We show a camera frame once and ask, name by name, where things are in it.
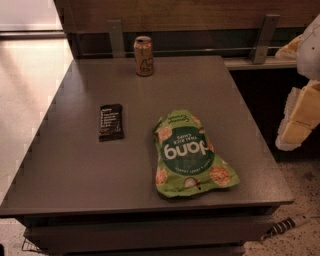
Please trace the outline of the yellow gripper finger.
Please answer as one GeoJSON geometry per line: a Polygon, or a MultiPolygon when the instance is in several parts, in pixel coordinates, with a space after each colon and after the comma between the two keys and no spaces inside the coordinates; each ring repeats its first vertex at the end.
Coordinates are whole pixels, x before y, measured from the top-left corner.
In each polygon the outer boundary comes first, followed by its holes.
{"type": "Polygon", "coordinates": [[[320,82],[310,80],[302,89],[293,87],[284,108],[275,145],[292,151],[302,145],[320,124],[320,82]]]}
{"type": "Polygon", "coordinates": [[[281,47],[275,54],[277,59],[295,60],[297,58],[297,51],[300,46],[302,36],[299,35],[292,39],[288,44],[281,47]]]}

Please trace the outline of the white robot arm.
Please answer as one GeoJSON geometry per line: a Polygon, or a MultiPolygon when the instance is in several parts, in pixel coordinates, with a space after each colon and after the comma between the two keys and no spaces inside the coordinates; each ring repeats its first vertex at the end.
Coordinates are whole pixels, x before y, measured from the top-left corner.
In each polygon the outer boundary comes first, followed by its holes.
{"type": "Polygon", "coordinates": [[[320,15],[302,35],[278,50],[276,57],[295,60],[297,72],[309,79],[302,89],[291,89],[284,108],[284,118],[278,128],[276,147],[292,151],[300,147],[320,124],[320,15]]]}

